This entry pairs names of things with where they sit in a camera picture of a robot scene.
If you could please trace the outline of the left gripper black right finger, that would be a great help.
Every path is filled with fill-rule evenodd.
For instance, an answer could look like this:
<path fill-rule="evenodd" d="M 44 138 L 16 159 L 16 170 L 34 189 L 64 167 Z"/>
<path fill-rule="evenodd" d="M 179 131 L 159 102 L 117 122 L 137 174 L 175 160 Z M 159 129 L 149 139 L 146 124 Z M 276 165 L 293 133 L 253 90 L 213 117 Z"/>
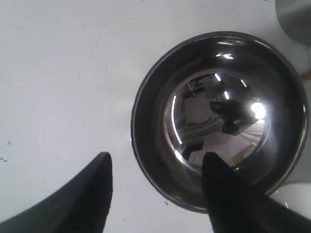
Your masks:
<path fill-rule="evenodd" d="M 202 163 L 202 191 L 215 233 L 309 233 L 311 221 L 272 200 L 216 153 Z"/>

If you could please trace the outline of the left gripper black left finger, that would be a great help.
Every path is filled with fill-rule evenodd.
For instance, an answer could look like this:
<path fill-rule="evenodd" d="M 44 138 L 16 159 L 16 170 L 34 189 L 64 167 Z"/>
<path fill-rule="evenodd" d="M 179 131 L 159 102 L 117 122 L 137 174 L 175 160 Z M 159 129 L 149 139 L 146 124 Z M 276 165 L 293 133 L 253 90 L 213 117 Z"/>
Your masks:
<path fill-rule="evenodd" d="M 99 153 L 59 190 L 2 222 L 2 233 L 102 233 L 113 193 L 112 159 Z"/>

